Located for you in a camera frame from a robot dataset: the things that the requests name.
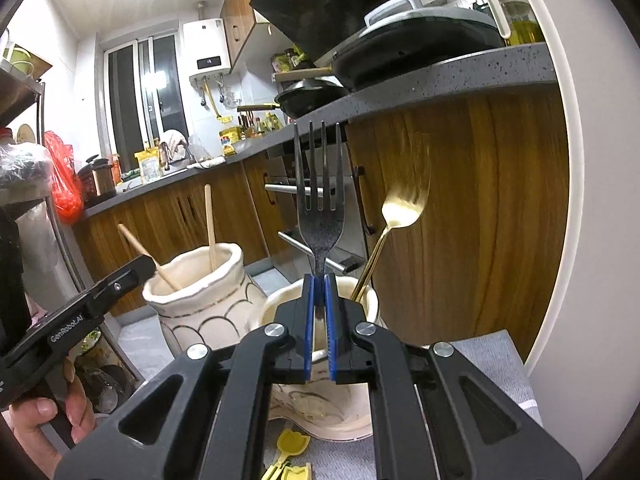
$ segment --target gray countertop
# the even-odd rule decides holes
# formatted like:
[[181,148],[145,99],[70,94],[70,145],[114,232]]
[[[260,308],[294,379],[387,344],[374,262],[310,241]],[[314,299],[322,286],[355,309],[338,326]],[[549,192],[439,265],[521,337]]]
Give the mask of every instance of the gray countertop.
[[[369,115],[404,108],[436,98],[451,97],[475,91],[514,86],[557,83],[556,71],[546,43],[524,44],[487,50],[478,54],[449,59],[420,68],[349,94],[333,103],[301,117],[301,124],[343,123]],[[227,164],[239,162],[287,140],[293,139],[293,126],[252,139],[247,148],[226,158]],[[87,209],[89,218],[131,198],[174,184],[203,171],[191,168],[139,186]]]

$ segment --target black gripper frame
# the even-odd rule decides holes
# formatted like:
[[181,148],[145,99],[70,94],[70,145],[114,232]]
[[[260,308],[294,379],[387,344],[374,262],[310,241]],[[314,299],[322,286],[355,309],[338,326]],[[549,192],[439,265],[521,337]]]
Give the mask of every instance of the black gripper frame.
[[582,478],[575,459],[459,352],[442,357],[381,326],[357,332],[364,311],[338,297],[329,274],[306,275],[302,297],[278,307],[284,330],[260,327],[237,345],[181,354],[67,453],[55,479],[259,479],[271,385],[308,379],[318,306],[310,298],[322,296],[332,378],[369,385],[379,480]]
[[[0,408],[23,396],[57,400],[52,392],[56,368],[74,346],[104,321],[104,314],[120,298],[155,272],[151,258],[138,256],[31,326],[20,341],[0,356]],[[62,372],[59,375],[65,383]],[[75,445],[62,406],[51,425],[69,448]]]

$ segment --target blue gripper pad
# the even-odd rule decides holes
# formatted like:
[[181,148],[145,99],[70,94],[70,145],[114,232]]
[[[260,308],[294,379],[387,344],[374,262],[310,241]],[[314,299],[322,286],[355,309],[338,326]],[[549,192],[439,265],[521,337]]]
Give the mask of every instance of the blue gripper pad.
[[[334,304],[334,294],[332,286],[335,286],[335,279],[331,280],[331,277],[326,274],[324,276],[324,306],[325,306],[325,320],[326,320],[326,338],[327,338],[327,356],[329,358],[329,378],[335,381],[335,362],[338,350],[338,335],[336,333],[335,320],[338,313],[335,309],[338,305]],[[335,290],[335,297],[338,297],[337,287]]]
[[306,298],[306,327],[305,327],[305,380],[311,379],[311,352],[314,348],[314,306],[316,304],[316,277],[309,275],[311,283],[309,295]]

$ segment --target window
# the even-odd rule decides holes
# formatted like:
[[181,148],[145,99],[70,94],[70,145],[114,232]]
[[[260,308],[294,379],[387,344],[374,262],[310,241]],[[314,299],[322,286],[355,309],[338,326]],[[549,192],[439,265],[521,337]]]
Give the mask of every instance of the window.
[[176,34],[132,41],[104,54],[107,125],[122,171],[138,167],[136,152],[167,130],[188,137],[178,81]]

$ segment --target utensil holder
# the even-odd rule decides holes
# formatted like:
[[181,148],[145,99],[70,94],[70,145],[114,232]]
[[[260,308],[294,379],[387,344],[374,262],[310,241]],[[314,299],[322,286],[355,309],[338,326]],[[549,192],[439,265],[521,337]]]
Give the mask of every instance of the utensil holder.
[[244,272],[242,249],[216,244],[216,260],[220,266],[210,272],[209,248],[200,247],[162,266],[182,286],[175,292],[157,274],[145,283],[142,297],[158,313],[174,356],[196,343],[238,343],[263,310],[266,296]]

